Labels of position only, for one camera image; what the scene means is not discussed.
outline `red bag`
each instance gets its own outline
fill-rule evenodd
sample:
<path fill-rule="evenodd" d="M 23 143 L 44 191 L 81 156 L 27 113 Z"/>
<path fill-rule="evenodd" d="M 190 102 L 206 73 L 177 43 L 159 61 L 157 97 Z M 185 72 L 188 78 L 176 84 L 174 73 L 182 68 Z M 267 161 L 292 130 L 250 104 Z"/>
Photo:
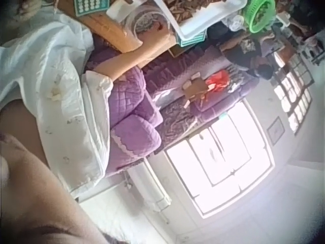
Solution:
<path fill-rule="evenodd" d="M 214 84 L 214 88 L 210 92 L 221 92 L 229 85 L 229 73 L 227 70 L 220 70 L 219 72 L 211 75 L 206 80 L 207 85 Z"/>

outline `white plastic box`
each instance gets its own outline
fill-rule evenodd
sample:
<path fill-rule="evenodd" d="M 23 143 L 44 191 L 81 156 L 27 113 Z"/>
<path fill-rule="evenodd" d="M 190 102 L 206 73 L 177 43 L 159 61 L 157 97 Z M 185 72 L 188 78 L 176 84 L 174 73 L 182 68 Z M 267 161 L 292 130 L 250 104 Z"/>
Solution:
<path fill-rule="evenodd" d="M 246 6 L 247 0 L 227 0 L 210 4 L 193 14 L 193 17 L 178 24 L 163 0 L 154 0 L 164 12 L 171 25 L 183 40 L 191 39 L 211 25 L 219 22 L 228 15 L 241 10 Z"/>

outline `calendar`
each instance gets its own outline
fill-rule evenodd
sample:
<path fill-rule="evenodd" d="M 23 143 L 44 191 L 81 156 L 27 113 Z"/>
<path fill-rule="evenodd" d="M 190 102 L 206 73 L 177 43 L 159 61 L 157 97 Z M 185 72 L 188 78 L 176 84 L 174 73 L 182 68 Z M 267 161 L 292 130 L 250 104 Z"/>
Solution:
<path fill-rule="evenodd" d="M 82 16 L 99 11 L 106 11 L 109 0 L 74 0 L 76 16 Z"/>

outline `green basket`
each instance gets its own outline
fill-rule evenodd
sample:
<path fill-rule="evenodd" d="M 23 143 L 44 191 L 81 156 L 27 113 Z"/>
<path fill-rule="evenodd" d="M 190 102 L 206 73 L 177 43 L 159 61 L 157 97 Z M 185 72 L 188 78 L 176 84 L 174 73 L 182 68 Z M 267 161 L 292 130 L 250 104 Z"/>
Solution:
<path fill-rule="evenodd" d="M 264 5 L 268 4 L 267 9 L 263 17 L 259 22 L 254 23 L 254 20 L 259 12 L 259 9 Z M 251 33 L 260 32 L 264 27 L 266 27 L 272 18 L 275 16 L 275 1 L 274 0 L 251 0 L 250 3 L 246 5 L 243 10 L 243 16 L 245 22 L 249 27 Z"/>

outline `tiled floor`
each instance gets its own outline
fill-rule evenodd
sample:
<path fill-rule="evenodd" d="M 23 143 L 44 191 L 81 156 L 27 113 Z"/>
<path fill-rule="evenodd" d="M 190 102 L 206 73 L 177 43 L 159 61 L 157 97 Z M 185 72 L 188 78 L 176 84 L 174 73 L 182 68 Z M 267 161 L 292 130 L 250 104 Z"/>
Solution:
<path fill-rule="evenodd" d="M 160 235 L 148 218 L 148 210 L 141 207 L 124 184 L 103 191 L 80 205 L 101 230 L 118 239 L 132 244 L 173 243 Z"/>

